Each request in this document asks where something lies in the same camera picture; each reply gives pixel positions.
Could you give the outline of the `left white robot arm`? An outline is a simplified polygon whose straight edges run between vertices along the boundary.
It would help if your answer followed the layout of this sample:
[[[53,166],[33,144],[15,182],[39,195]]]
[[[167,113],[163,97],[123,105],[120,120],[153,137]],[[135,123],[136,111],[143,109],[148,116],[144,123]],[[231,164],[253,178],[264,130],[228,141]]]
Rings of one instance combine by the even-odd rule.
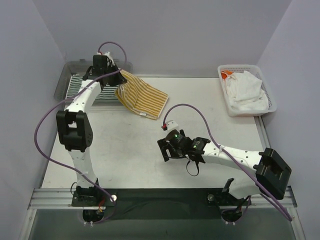
[[[117,87],[126,82],[111,54],[98,52],[82,77],[78,96],[65,110],[56,113],[59,142],[68,151],[74,168],[80,171],[76,174],[77,189],[80,191],[88,192],[98,184],[90,155],[93,130],[88,111],[105,87]]]

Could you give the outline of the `yellow white striped towel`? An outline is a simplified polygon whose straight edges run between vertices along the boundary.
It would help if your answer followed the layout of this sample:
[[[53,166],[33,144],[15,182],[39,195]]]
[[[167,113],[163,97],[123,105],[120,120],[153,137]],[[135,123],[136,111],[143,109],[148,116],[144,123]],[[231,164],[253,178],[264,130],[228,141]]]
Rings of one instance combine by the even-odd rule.
[[[131,112],[157,120],[169,99],[168,94],[125,70],[121,70],[120,73],[126,83],[119,85],[115,90],[118,100]]]

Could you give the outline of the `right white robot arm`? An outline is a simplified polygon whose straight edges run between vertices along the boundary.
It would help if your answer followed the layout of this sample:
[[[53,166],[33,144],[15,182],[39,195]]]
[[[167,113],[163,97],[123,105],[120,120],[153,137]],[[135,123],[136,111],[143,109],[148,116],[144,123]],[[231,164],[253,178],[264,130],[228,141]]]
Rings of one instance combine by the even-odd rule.
[[[256,194],[284,198],[292,169],[272,148],[264,151],[248,151],[227,146],[216,146],[207,138],[190,139],[173,133],[157,141],[164,161],[186,158],[196,165],[217,164],[242,170],[248,180],[232,178],[227,191],[236,199]]]

